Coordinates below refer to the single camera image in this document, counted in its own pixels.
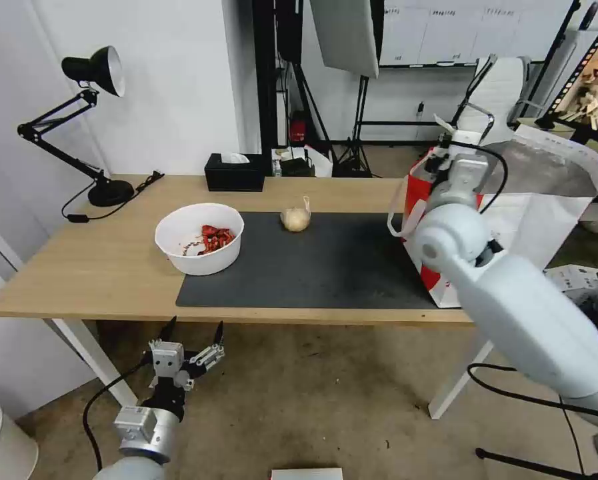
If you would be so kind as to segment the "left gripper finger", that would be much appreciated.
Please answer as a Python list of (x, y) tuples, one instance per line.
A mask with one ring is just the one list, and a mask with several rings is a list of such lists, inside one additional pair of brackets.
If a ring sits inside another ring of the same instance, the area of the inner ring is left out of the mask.
[(215, 331), (212, 344), (193, 357), (195, 376), (203, 376), (224, 358), (223, 331), (224, 324), (221, 321)]
[(170, 342), (172, 334), (175, 330), (177, 322), (177, 316), (172, 317), (166, 324), (164, 324), (163, 328), (160, 330), (159, 334), (157, 335), (156, 339), (150, 340), (149, 348), (150, 350), (172, 350), (172, 342)]

